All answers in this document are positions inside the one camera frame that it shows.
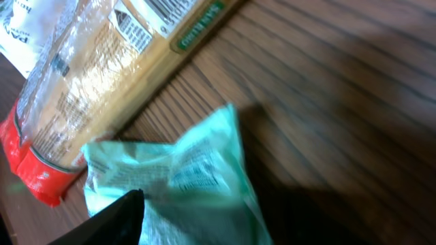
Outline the teal wet wipes packet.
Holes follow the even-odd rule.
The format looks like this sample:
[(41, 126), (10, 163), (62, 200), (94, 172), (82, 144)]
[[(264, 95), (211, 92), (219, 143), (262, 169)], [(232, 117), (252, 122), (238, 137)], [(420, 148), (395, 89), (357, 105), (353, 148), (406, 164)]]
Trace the teal wet wipes packet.
[(144, 192), (141, 244), (271, 244), (247, 176), (238, 114), (217, 108), (173, 144), (90, 142), (84, 196), (95, 216)]

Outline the orange pasta packet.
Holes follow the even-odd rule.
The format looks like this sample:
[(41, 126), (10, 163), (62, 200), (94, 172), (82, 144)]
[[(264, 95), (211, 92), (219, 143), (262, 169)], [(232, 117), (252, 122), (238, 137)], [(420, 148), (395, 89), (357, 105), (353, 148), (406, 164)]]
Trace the orange pasta packet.
[(58, 206), (86, 166), (81, 147), (115, 135), (237, 3), (79, 1), (1, 123), (11, 171)]

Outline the white bamboo print tube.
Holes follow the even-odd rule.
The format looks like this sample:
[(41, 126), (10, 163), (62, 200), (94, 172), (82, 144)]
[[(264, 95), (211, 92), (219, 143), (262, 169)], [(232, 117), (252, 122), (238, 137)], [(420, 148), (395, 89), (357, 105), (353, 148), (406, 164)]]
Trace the white bamboo print tube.
[(2, 0), (1, 54), (27, 78), (61, 16), (77, 5), (76, 0)]

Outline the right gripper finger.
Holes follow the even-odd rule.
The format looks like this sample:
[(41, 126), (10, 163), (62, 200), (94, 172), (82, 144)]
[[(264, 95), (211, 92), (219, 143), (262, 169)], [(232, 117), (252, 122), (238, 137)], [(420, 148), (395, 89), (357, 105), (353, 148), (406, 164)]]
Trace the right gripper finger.
[(138, 245), (144, 193), (132, 190), (50, 245)]

